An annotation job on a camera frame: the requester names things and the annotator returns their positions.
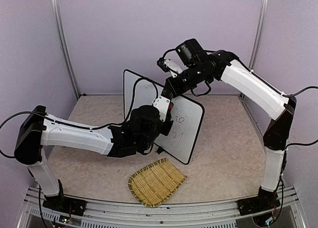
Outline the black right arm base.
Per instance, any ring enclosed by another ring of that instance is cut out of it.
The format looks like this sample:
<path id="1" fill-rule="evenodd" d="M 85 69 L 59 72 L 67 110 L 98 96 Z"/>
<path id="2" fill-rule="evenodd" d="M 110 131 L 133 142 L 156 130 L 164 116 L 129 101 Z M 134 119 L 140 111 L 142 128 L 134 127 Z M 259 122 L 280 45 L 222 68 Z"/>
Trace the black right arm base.
<path id="1" fill-rule="evenodd" d="M 279 207 L 281 205 L 277 190 L 269 192 L 261 187 L 258 190 L 257 196 L 240 199 L 237 201 L 239 214 L 241 216 L 250 215 Z"/>

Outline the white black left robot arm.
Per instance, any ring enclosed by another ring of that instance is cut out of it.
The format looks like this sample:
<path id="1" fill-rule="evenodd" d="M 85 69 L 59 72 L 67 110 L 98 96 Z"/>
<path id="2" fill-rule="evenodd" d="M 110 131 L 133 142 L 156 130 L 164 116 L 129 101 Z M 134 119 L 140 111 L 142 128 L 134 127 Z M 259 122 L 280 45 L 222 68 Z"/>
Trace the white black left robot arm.
<path id="1" fill-rule="evenodd" d="M 6 158 L 26 165 L 52 205 L 63 211 L 70 205 L 63 194 L 61 181 L 56 179 L 47 165 L 44 146 L 62 146 L 96 152 L 109 157 L 122 158 L 140 153 L 147 155 L 160 134 L 167 135 L 173 124 L 170 112 L 173 93 L 163 89 L 151 105 L 130 107 L 121 123 L 89 126 L 60 119 L 46 113 L 44 106 L 33 111 L 11 115 L 1 126 L 19 115 L 27 115 L 20 126 L 13 155 L 1 152 Z"/>

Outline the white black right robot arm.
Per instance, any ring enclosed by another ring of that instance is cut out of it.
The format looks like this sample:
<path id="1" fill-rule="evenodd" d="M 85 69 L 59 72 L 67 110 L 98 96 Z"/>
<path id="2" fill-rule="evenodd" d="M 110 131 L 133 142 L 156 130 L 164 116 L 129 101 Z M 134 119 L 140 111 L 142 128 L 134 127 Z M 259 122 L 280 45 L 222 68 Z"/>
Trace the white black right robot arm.
<path id="1" fill-rule="evenodd" d="M 266 80 L 249 69 L 239 57 L 229 51 L 209 51 L 201 47 L 196 39 L 189 39 L 173 48 L 186 66 L 182 70 L 165 56 L 157 65 L 171 77 L 165 81 L 164 89 L 173 98 L 178 97 L 204 82 L 210 85 L 214 80 L 235 88 L 258 105 L 269 117 L 270 123 L 263 135 L 266 161 L 264 176 L 254 206 L 265 210 L 273 203 L 273 194 L 283 173 L 286 159 L 286 145 L 292 126 L 296 98 L 279 91 Z"/>

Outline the red bone-shaped eraser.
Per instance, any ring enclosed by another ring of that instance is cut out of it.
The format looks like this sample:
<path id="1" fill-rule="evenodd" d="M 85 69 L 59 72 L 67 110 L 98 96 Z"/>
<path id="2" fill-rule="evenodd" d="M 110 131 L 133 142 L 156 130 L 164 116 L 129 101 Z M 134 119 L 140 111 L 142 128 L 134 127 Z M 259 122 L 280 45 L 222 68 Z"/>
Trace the red bone-shaped eraser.
<path id="1" fill-rule="evenodd" d="M 172 110 L 172 108 L 173 108 L 173 103 L 172 103 L 172 102 L 170 102 L 169 107 L 168 107 L 168 110 L 169 110 L 169 111 L 171 111 L 171 110 Z"/>

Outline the white whiteboard black frame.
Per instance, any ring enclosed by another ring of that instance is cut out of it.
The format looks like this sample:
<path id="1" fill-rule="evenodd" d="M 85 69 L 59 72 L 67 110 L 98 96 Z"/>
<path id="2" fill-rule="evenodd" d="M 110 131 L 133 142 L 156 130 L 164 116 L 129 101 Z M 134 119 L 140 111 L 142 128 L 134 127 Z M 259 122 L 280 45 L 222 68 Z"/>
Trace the white whiteboard black frame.
<path id="1" fill-rule="evenodd" d="M 137 83 L 133 108 L 151 105 L 163 90 L 163 85 L 148 80 Z M 155 143 L 177 159 L 188 165 L 190 163 L 205 113 L 204 106 L 187 97 L 179 96 L 172 100 L 171 116 L 173 125 L 168 136 L 160 135 Z"/>

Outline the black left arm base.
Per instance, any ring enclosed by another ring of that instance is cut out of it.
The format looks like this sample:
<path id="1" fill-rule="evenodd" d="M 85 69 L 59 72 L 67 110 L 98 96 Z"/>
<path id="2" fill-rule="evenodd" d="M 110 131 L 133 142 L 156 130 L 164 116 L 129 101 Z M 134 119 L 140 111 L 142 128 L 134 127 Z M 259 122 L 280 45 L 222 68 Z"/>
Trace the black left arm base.
<path id="1" fill-rule="evenodd" d="M 76 215 L 82 217 L 86 208 L 86 201 L 65 196 L 63 192 L 63 185 L 59 179 L 58 184 L 58 195 L 52 197 L 44 196 L 45 199 L 43 202 L 43 207 L 53 211 L 66 213 L 70 216 Z"/>

